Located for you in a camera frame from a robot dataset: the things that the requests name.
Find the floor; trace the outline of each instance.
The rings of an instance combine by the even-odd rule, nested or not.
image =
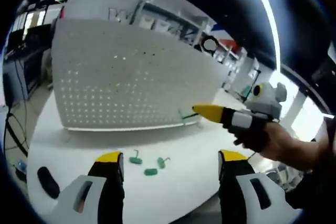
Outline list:
[[[36,126],[37,119],[43,109],[44,104],[46,103],[51,91],[48,90],[46,84],[42,84],[30,97],[29,101],[21,102],[16,105],[12,109],[12,113],[17,117],[18,121],[22,125],[22,128],[18,124],[18,122],[11,117],[9,119],[9,123],[11,124],[15,134],[19,138],[21,142],[25,139],[24,132],[26,131],[27,141],[23,144],[25,147],[29,148],[30,140],[32,138],[34,128]],[[27,109],[27,119],[25,124],[25,114]],[[15,142],[9,134],[6,134],[6,158],[8,160],[8,165],[12,172],[14,180],[18,183],[19,187],[22,189],[22,192],[28,196],[26,184],[20,181],[15,175],[15,167],[14,165],[18,162],[18,160],[23,160],[25,163],[27,162],[27,158],[24,154],[16,147]],[[250,163],[254,167],[256,172],[264,172],[267,169],[272,167],[272,161],[262,158],[259,154],[254,155],[250,159]],[[221,213],[219,207],[219,199],[215,195],[207,202],[205,202],[202,206],[195,209],[190,214],[186,215],[180,220],[177,220],[176,224],[183,223],[221,223]]]

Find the black cable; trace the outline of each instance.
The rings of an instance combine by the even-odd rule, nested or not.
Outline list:
[[[22,134],[23,134],[23,137],[25,138],[25,140],[27,139],[27,134],[25,134],[24,130],[23,130],[23,127],[20,123],[20,121],[18,120],[18,118],[14,115],[14,114],[10,114],[9,117],[14,117],[15,121],[17,122],[17,124],[20,126],[21,130],[22,130]]]
[[[7,132],[7,122],[8,122],[8,117],[9,117],[9,112],[10,112],[10,109],[12,108],[12,106],[8,106],[8,112],[7,112],[7,115],[6,115],[6,120],[5,120],[5,129],[4,129],[4,138],[3,138],[3,153],[4,153],[4,159],[6,159],[6,132]]]
[[[187,116],[183,117],[182,119],[192,118],[192,117],[197,116],[197,115],[199,115],[199,114],[194,113],[194,114],[191,114],[191,115],[187,115]]]
[[[254,155],[256,155],[256,153],[257,153],[257,152],[254,152],[251,156],[249,156],[249,157],[247,158],[247,161],[249,161],[250,158],[252,158]]]
[[[25,106],[25,135],[27,135],[27,104],[26,104],[26,100],[25,100],[25,95],[24,95],[24,91],[23,91],[23,85],[22,85],[22,82],[21,82],[21,78],[20,78],[19,73],[17,71],[16,61],[15,61],[15,71],[16,71],[16,75],[17,75],[17,77],[19,79],[19,82],[20,82],[21,93],[22,93],[22,98],[23,98],[23,104]]]
[[[6,128],[8,130],[8,132],[10,133],[10,135],[12,136],[14,142],[16,143],[17,147],[20,149],[20,151],[26,156],[28,157],[28,152],[27,150],[23,147],[23,145],[20,143],[19,139],[17,138],[17,136],[15,135],[11,125],[9,124],[8,120],[6,120]]]

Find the yellow tip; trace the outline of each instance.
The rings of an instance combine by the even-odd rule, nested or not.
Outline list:
[[[121,152],[106,153],[98,157],[95,162],[117,163],[119,155],[122,155],[122,153]]]
[[[222,106],[213,105],[213,104],[195,104],[193,106],[193,111],[204,118],[207,118],[208,120],[220,123],[223,113]]]
[[[247,157],[239,152],[232,152],[227,150],[221,150],[223,154],[224,161],[239,161],[239,160],[247,160]]]

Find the white table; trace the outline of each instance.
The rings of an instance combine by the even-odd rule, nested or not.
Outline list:
[[[234,109],[244,107],[222,89],[214,103]],[[70,132],[63,129],[52,93],[37,121],[30,143],[27,168],[29,199],[39,214],[57,204],[42,189],[37,170],[46,166],[64,189],[79,175],[87,174],[95,159],[107,152],[124,153],[124,224],[167,224],[213,196],[219,187],[220,149],[251,155],[234,146],[234,136],[220,124],[202,120],[199,124],[129,132]],[[129,163],[134,149],[140,151],[141,166]],[[170,157],[166,168],[146,177],[146,168],[158,168],[158,157]]]

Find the ceiling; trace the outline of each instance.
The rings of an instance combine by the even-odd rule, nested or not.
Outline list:
[[[218,22],[249,56],[275,68],[275,47],[267,13],[261,0],[188,0]],[[322,74],[313,79],[319,68],[326,66],[331,36],[325,15],[310,0],[269,0],[280,42],[281,62],[303,77],[309,86],[326,101],[336,114],[336,103],[329,90],[336,87],[335,76]],[[300,89],[307,90],[314,102],[323,109],[319,99],[292,72],[283,71]]]

